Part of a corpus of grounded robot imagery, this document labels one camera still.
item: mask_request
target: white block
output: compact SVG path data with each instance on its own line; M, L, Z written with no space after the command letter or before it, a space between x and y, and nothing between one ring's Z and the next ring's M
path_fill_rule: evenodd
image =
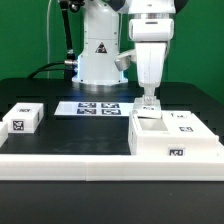
M219 137L189 111L162 111L161 119L131 113L129 121L132 155L207 158L219 153Z
M4 144L7 138L8 138L7 123L0 122L0 147Z
M42 103L17 103L4 117L9 133L34 133L44 116Z

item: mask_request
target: black tabletop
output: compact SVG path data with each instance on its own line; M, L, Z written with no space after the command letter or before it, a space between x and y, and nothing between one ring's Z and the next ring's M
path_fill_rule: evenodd
M136 82L108 91L75 88L46 79L0 81L0 116L17 102L44 104L44 118L34 134L9 134L3 154L129 155L128 117L55 116L60 101L132 103L143 94ZM224 136L224 106L186 83L162 83L156 92L163 110L190 110L215 134Z

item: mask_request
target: green wall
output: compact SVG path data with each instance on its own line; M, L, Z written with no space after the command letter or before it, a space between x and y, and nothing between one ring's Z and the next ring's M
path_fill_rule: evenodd
M0 79L26 77L47 63L46 14L48 0L0 2ZM193 83L224 104L224 1L189 0L175 16L175 37L165 63L164 81ZM82 50L82 13L71 14L74 48ZM51 61L64 60L61 12L53 1L50 17ZM127 41L124 18L121 51ZM136 80L135 66L128 78Z

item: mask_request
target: white container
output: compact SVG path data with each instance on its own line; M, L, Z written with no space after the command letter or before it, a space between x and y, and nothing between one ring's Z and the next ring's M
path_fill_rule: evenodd
M7 123L0 122L0 147L4 144L7 138L8 138Z
M4 117L9 133L34 133L44 116L42 103L17 103Z

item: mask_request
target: white platform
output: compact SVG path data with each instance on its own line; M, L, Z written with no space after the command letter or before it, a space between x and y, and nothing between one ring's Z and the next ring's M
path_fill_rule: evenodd
M165 122L166 125L152 122L148 126L147 122L140 121L142 122L142 131L153 129L155 132L162 131L167 134L169 129L172 134L177 134L181 131L179 127L184 127L183 130L186 130L186 133L179 133L185 135L185 137L182 136L183 140L184 138L193 139L192 129L195 133L198 132L201 138L200 141L198 141L198 137L195 139L198 142L196 144L198 151L196 152L187 143L178 143L175 147L174 145L166 147L166 150L158 151L152 148L149 151L144 151L143 149L138 155L130 156L1 154L0 180L224 181L224 147L218 142L217 136L203 125L198 125L198 120L194 115L189 117L193 122L192 126L189 124L186 126L186 123L183 123L186 119L185 115L180 115L178 112L164 113L164 118L167 116L168 123ZM173 119L180 119L178 129L172 125L169 126L169 122L171 122L169 116L172 116ZM201 128L205 131L203 134L199 134ZM207 141L211 141L213 145L211 148L210 145L207 145ZM179 151L171 153L170 151L170 149L182 150L183 146L184 153L179 153Z

